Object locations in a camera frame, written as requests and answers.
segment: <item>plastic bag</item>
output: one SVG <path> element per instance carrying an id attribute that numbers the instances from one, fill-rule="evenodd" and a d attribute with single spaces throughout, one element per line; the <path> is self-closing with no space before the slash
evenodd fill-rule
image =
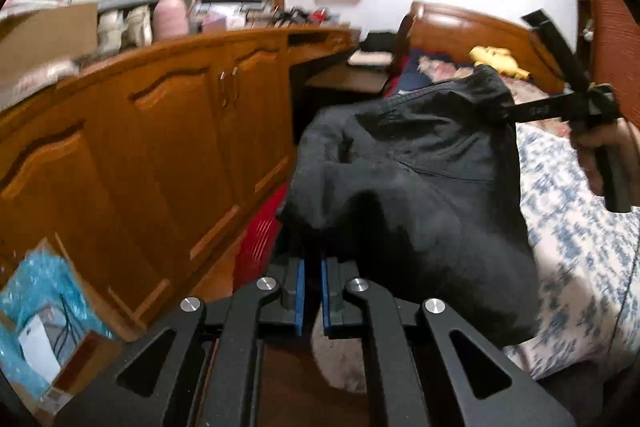
<path id="1" fill-rule="evenodd" d="M 17 336 L 35 314 L 47 306 L 60 307 L 62 301 L 74 322 L 80 324 L 82 332 L 94 330 L 113 338 L 113 333 L 82 295 L 66 260 L 52 253 L 48 243 L 43 241 L 28 252 L 0 292 L 0 311 L 15 322 L 14 333 L 0 327 L 2 371 L 8 380 L 17 381 L 36 398 L 46 391 L 48 384 L 22 357 Z"/>

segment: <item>black handle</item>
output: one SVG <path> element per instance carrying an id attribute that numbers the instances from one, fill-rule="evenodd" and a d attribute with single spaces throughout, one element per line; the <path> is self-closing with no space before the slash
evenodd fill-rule
<path id="1" fill-rule="evenodd" d="M 609 212 L 631 212 L 629 181 L 622 166 L 620 149 L 606 145 L 595 150 L 596 165 L 602 175 L 604 204 Z"/>

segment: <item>silver screw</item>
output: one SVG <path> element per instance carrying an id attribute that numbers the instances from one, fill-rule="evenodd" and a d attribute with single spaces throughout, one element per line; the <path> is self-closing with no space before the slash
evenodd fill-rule
<path id="1" fill-rule="evenodd" d="M 180 303 L 180 309 L 183 312 L 194 312 L 200 307 L 200 299 L 197 297 L 187 297 L 182 299 Z"/>
<path id="2" fill-rule="evenodd" d="M 347 289 L 351 292 L 361 293 L 369 288 L 369 283 L 361 277 L 354 277 L 347 281 Z"/>
<path id="3" fill-rule="evenodd" d="M 444 311 L 447 306 L 440 299 L 429 299 L 424 303 L 424 309 L 433 314 L 439 314 Z"/>
<path id="4" fill-rule="evenodd" d="M 278 285 L 278 283 L 273 277 L 260 277 L 255 285 L 258 286 L 258 288 L 260 288 L 262 291 L 266 292 L 268 290 L 273 290 Z"/>

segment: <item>triangular cutout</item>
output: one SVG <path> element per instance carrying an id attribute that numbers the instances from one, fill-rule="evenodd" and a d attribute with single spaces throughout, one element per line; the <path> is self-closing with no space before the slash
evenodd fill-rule
<path id="1" fill-rule="evenodd" d="M 163 331 L 118 375 L 118 385 L 140 396 L 151 396 L 174 338 L 175 330 Z"/>
<path id="2" fill-rule="evenodd" d="M 477 399 L 489 398 L 511 386 L 511 377 L 495 365 L 462 331 L 451 331 L 449 338 Z"/>

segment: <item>cabinet door handle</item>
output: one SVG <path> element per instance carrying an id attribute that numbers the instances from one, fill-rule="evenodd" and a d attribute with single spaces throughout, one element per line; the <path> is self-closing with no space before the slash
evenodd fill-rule
<path id="1" fill-rule="evenodd" d="M 233 79 L 234 83 L 234 103 L 236 103 L 236 100 L 240 98 L 240 88 L 238 86 L 238 68 L 234 68 L 231 73 L 231 78 Z"/>
<path id="2" fill-rule="evenodd" d="M 226 107 L 226 87 L 225 87 L 225 76 L 226 73 L 223 71 L 220 73 L 219 85 L 220 87 L 220 95 L 222 95 L 222 107 Z"/>

